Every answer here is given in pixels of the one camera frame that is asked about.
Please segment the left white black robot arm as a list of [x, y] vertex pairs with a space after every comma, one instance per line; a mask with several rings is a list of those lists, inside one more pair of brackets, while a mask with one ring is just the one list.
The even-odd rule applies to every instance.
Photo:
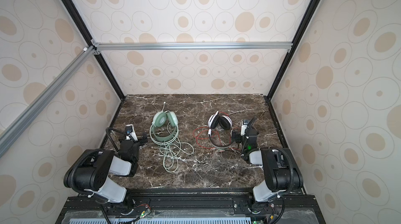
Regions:
[[133, 177], [138, 170], [140, 147], [148, 143], [148, 134], [137, 136], [132, 124], [124, 131], [108, 127], [107, 138], [114, 150], [87, 149], [64, 176], [64, 186], [88, 197], [97, 195], [108, 203], [122, 203], [127, 189], [109, 178]]

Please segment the mint green wired headphones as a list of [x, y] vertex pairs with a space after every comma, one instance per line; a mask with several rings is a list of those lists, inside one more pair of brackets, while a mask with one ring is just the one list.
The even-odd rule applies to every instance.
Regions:
[[158, 111], [149, 128], [150, 140], [159, 150], [162, 166], [168, 173], [175, 173], [179, 168], [181, 155], [193, 155], [194, 147], [188, 142], [180, 141], [179, 121], [173, 111], [165, 110], [166, 103]]

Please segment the left black frame post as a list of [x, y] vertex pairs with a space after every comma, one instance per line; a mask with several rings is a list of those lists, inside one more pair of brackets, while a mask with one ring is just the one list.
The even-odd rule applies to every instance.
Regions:
[[102, 56], [100, 51], [94, 45], [93, 37], [92, 37], [91, 33], [89, 32], [79, 11], [77, 10], [73, 0], [61, 0], [61, 2], [64, 5], [64, 7], [66, 8], [67, 12], [69, 13], [73, 22], [75, 23], [75, 26], [77, 27], [77, 29], [80, 32], [81, 36], [83, 37], [84, 41], [87, 43], [87, 45], [93, 46], [94, 49], [96, 50], [95, 58], [96, 58], [98, 64], [100, 65], [101, 69], [103, 70], [104, 74], [106, 75], [108, 81], [112, 85], [112, 88], [116, 92], [117, 96], [119, 97], [120, 100], [124, 100], [125, 95], [124, 95], [122, 89], [120, 88], [117, 80], [115, 79], [114, 74], [112, 73], [105, 58]]

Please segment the right black frame post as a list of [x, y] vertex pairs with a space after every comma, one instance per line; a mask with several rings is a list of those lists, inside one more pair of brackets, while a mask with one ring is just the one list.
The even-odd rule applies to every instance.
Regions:
[[286, 54], [281, 66], [280, 66], [280, 69], [274, 79], [272, 87], [271, 87], [268, 95], [265, 97], [266, 102], [270, 102], [272, 100], [272, 98], [273, 98], [287, 68], [289, 67], [289, 64], [290, 64], [298, 46], [308, 28], [308, 25], [315, 13], [320, 1], [321, 0], [310, 0], [308, 7], [306, 9], [306, 12], [305, 12], [304, 16], [302, 17], [302, 20], [301, 20], [301, 22], [298, 26], [298, 29], [294, 35], [294, 38], [292, 40], [291, 50]]

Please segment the black frame post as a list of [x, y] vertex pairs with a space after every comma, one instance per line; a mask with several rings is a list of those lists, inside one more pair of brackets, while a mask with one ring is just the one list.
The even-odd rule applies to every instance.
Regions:
[[308, 25], [315, 13], [320, 1], [321, 0], [310, 0], [308, 7], [306, 9], [306, 12], [305, 12], [304, 16], [302, 17], [302, 20], [301, 20], [301, 22], [298, 26], [298, 29], [294, 35], [294, 38], [292, 40], [291, 50], [286, 54], [281, 66], [280, 66], [280, 69], [274, 79], [272, 87], [271, 87], [268, 95], [265, 97], [266, 102], [270, 102], [272, 100], [272, 98], [273, 98], [287, 68], [289, 67], [289, 64], [290, 64], [298, 46], [308, 28]]
[[115, 79], [114, 74], [112, 73], [105, 58], [102, 56], [100, 51], [94, 45], [93, 37], [92, 37], [91, 33], [89, 32], [79, 11], [77, 10], [73, 0], [61, 0], [61, 2], [64, 5], [64, 7], [66, 8], [67, 12], [69, 13], [73, 22], [75, 23], [75, 26], [77, 27], [77, 29], [80, 32], [81, 36], [83, 37], [84, 41], [87, 43], [87, 45], [93, 46], [94, 49], [96, 50], [95, 58], [96, 58], [98, 64], [100, 65], [101, 69], [103, 70], [104, 74], [106, 75], [108, 81], [112, 85], [112, 88], [116, 92], [117, 96], [119, 97], [120, 100], [124, 100], [125, 95], [124, 95], [122, 89], [120, 88], [117, 80]]

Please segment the white black red-cabled headphones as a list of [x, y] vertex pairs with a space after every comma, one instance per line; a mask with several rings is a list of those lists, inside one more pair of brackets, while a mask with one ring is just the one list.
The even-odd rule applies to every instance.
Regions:
[[[205, 126], [200, 126], [193, 131], [195, 144], [201, 149], [208, 151], [234, 151], [239, 152], [239, 144], [234, 147], [235, 141], [232, 139], [231, 132], [239, 130], [234, 126], [232, 119], [225, 112], [217, 111], [207, 120]], [[228, 143], [222, 141], [220, 132], [228, 134]]]

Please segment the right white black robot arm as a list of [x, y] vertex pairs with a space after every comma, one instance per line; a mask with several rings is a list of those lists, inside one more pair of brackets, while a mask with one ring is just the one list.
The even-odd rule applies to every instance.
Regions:
[[293, 190], [303, 187], [303, 177], [289, 148], [257, 147], [259, 132], [247, 126], [241, 131], [232, 131], [231, 138], [242, 145], [241, 158], [254, 165], [260, 165], [264, 180], [253, 188], [257, 202], [272, 202]]

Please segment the horizontal aluminium frame bar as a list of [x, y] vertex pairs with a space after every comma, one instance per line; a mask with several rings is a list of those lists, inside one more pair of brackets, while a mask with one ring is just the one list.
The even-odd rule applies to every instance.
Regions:
[[99, 43], [92, 47], [98, 52], [104, 51], [223, 51], [223, 50], [290, 50], [291, 42], [195, 42], [195, 43]]

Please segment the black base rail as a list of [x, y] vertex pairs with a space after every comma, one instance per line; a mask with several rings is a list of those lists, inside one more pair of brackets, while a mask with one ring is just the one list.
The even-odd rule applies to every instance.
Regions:
[[123, 203], [67, 199], [58, 224], [323, 224], [312, 195], [295, 191], [258, 203], [251, 188], [131, 189]]

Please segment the left slanted aluminium frame bar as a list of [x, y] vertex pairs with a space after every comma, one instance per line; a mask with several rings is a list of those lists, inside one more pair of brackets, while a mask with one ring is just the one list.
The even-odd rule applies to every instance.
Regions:
[[1, 135], [1, 156], [11, 148], [14, 142], [21, 136], [26, 128], [35, 120], [42, 110], [62, 90], [65, 84], [82, 66], [86, 59], [94, 54], [94, 47], [87, 46], [56, 78], [45, 88], [43, 92], [29, 105], [22, 114]]

